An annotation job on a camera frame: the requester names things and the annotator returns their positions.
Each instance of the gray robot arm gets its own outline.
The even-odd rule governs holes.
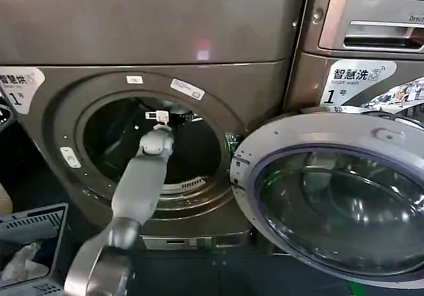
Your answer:
[[[127,294],[132,276],[128,251],[159,202],[173,143],[171,129],[163,125],[141,138],[113,196],[113,219],[78,251],[65,281],[66,295]]]

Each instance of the white sticker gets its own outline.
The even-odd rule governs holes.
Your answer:
[[[28,114],[32,98],[45,79],[37,68],[0,67],[1,88],[20,114]]]
[[[62,156],[64,157],[66,163],[71,168],[81,168],[80,161],[78,160],[77,156],[75,155],[75,152],[70,147],[60,147],[60,152],[62,153]]]
[[[143,84],[143,78],[141,76],[130,76],[127,75],[128,84]]]
[[[159,123],[168,125],[170,122],[170,114],[167,111],[146,112],[146,119],[154,119]]]
[[[178,79],[173,79],[171,82],[171,88],[176,89],[177,91],[186,94],[194,99],[200,101],[205,95],[205,91],[184,81]]]
[[[339,60],[331,66],[320,105],[343,105],[396,72],[393,61]]]

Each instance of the dark floor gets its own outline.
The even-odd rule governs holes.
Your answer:
[[[6,147],[7,143],[1,143],[0,140],[0,154],[8,151]],[[68,222],[75,240],[83,242],[94,235],[96,229],[69,202],[59,181],[34,148],[24,147],[23,152],[28,156],[9,165],[6,174],[1,173],[0,166],[0,182],[13,199],[14,210],[24,211],[68,202]],[[130,288],[130,296],[352,295],[347,281],[317,271],[289,256],[264,255],[255,250],[255,247],[226,254],[140,252],[134,259],[137,277]],[[360,286],[355,290],[354,294],[357,296],[424,294],[423,291],[398,291],[367,286]]]

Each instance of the front-loading washing machine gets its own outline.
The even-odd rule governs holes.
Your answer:
[[[147,245],[231,245],[211,233],[244,214],[314,268],[422,288],[424,132],[382,104],[421,95],[421,1],[0,0],[0,84],[100,225],[144,115],[166,110],[195,165],[170,162]],[[284,93],[296,115],[272,118]]]
[[[268,240],[368,285],[424,288],[422,8],[307,0],[287,113],[231,165],[239,206]],[[319,105],[331,112],[300,110]]]
[[[176,135],[149,249],[238,246],[241,138],[279,112],[303,0],[0,0],[2,89],[87,219],[105,226],[140,137]]]

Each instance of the gray basket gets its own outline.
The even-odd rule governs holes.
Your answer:
[[[37,279],[0,288],[0,296],[63,295],[63,286],[74,253],[66,224],[67,204],[14,213],[0,218],[0,240],[30,244],[56,239],[49,273]]]

